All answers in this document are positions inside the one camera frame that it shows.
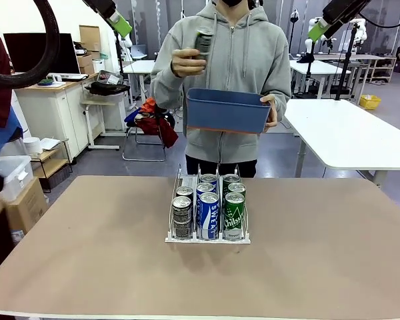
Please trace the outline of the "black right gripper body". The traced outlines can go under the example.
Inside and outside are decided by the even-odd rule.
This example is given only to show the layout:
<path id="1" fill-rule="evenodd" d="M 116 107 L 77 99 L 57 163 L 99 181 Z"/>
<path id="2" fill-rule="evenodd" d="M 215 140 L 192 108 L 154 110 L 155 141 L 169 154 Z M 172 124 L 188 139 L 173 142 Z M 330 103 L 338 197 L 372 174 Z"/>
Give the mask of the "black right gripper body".
<path id="1" fill-rule="evenodd" d="M 323 19 L 327 24 L 324 36 L 332 36 L 344 24 L 354 19 L 367 4 L 368 0 L 332 0 L 323 9 Z"/>

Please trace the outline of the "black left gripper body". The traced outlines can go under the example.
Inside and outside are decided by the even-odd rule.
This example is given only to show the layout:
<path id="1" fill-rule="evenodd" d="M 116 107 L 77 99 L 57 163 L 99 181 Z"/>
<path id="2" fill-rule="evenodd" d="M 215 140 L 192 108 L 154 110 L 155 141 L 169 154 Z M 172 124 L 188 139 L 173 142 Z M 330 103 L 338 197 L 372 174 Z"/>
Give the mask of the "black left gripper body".
<path id="1" fill-rule="evenodd" d="M 116 4 L 113 0 L 83 0 L 83 2 L 103 19 L 110 19 L 116 12 Z"/>

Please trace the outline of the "person right hand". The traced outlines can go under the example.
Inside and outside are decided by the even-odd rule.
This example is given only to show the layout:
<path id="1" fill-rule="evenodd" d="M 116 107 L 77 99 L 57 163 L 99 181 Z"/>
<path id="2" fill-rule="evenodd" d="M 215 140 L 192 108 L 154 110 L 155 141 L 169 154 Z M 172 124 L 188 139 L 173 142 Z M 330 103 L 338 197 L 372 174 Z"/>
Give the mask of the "person right hand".
<path id="1" fill-rule="evenodd" d="M 173 51 L 171 70 L 176 77 L 184 78 L 200 75 L 206 68 L 207 62 L 198 59 L 200 52 L 196 49 L 176 49 Z"/>

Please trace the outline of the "person left hand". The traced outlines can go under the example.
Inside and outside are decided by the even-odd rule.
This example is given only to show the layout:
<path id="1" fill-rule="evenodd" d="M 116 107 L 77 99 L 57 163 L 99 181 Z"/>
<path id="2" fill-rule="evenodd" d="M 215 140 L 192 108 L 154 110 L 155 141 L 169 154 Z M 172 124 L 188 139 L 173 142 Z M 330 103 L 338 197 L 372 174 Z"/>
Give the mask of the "person left hand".
<path id="1" fill-rule="evenodd" d="M 263 132 L 266 133 L 270 128 L 276 127 L 278 124 L 278 113 L 275 107 L 275 96 L 273 94 L 268 94 L 261 97 L 260 101 L 264 104 L 270 105 L 269 115 L 263 130 Z"/>

